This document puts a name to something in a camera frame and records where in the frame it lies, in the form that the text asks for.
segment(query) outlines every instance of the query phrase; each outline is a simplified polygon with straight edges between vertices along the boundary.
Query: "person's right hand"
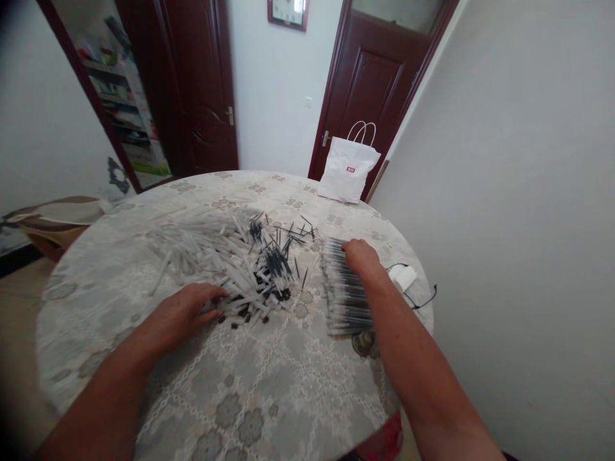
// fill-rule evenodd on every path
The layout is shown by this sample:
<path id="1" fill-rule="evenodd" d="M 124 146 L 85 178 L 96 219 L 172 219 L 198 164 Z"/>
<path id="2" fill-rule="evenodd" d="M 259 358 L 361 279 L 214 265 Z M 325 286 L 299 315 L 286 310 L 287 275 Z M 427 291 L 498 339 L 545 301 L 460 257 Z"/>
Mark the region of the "person's right hand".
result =
<path id="1" fill-rule="evenodd" d="M 386 274 L 378 253 L 365 240 L 352 239 L 341 246 L 346 252 L 346 264 L 362 280 L 371 280 Z"/>

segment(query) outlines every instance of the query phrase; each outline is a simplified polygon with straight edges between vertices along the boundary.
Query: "dark red door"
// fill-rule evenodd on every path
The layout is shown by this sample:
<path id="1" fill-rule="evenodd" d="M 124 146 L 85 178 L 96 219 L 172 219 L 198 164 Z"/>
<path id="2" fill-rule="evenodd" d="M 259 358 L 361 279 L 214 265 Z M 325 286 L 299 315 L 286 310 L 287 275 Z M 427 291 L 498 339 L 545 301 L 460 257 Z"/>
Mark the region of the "dark red door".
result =
<path id="1" fill-rule="evenodd" d="M 116 5 L 171 169 L 238 169 L 226 0 Z"/>
<path id="2" fill-rule="evenodd" d="M 359 120 L 374 122 L 373 147 L 381 153 L 369 174 L 361 198 L 367 196 L 403 117 L 406 100 L 427 54 L 432 38 L 371 15 L 351 10 L 334 75 L 332 96 L 324 129 L 318 134 L 318 150 L 309 177 L 320 180 L 325 170 L 328 136 L 346 138 Z M 372 139 L 371 128 L 365 143 Z"/>

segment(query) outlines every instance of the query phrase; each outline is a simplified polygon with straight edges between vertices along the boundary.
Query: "floor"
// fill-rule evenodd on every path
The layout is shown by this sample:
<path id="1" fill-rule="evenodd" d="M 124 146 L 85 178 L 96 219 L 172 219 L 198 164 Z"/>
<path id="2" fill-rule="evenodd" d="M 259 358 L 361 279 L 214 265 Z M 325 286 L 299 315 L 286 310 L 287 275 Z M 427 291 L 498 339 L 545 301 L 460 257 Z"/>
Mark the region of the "floor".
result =
<path id="1" fill-rule="evenodd" d="M 143 189 L 147 189 L 148 187 L 153 186 L 154 184 L 157 184 L 160 181 L 164 181 L 165 179 L 172 177 L 171 175 L 159 176 L 159 175 L 153 175 L 150 173 L 143 173 L 143 172 L 137 172 L 137 171 L 135 171 L 135 174 L 138 177 L 139 183 L 141 184 L 141 187 Z"/>
<path id="2" fill-rule="evenodd" d="M 48 259 L 0 279 L 0 394 L 2 414 L 25 455 L 47 437 L 57 417 L 40 394 L 35 332 L 40 295 L 53 270 Z M 420 460 L 416 442 L 402 413 L 404 444 L 399 460 Z"/>

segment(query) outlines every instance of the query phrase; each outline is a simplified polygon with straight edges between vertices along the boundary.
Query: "wall clock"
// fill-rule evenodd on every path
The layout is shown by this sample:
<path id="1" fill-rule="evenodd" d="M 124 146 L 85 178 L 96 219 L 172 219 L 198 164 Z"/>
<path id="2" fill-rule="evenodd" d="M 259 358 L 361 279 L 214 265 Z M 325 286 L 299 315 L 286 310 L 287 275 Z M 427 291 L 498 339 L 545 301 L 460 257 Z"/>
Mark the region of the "wall clock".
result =
<path id="1" fill-rule="evenodd" d="M 308 28 L 309 0 L 267 0 L 269 22 L 291 29 Z"/>

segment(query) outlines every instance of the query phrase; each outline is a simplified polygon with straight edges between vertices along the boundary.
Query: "white floral tablecloth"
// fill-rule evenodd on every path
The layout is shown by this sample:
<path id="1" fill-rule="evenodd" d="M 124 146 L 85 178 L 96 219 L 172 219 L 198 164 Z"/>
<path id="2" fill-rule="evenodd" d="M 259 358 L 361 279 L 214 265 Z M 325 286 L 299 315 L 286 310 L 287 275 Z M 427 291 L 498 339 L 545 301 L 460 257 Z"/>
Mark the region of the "white floral tablecloth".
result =
<path id="1" fill-rule="evenodd" d="M 410 293 L 428 299 L 425 273 L 402 235 L 365 203 L 319 197 L 318 183 L 270 172 L 193 176 L 134 197 L 91 226 L 49 279 L 38 317 L 42 389 L 59 414 L 101 361 L 159 302 L 179 289 L 165 277 L 148 296 L 159 264 L 147 233 L 209 207 L 264 210 L 290 226 L 305 216 L 316 240 L 291 246 L 303 293 L 267 324 L 212 325 L 156 367 L 146 392 L 137 459 L 335 459 L 375 433 L 398 410 L 379 359 L 362 359 L 350 338 L 327 335 L 319 264 L 322 237 L 365 238 L 383 265 L 411 264 Z M 431 304 L 415 311 L 432 332 Z"/>

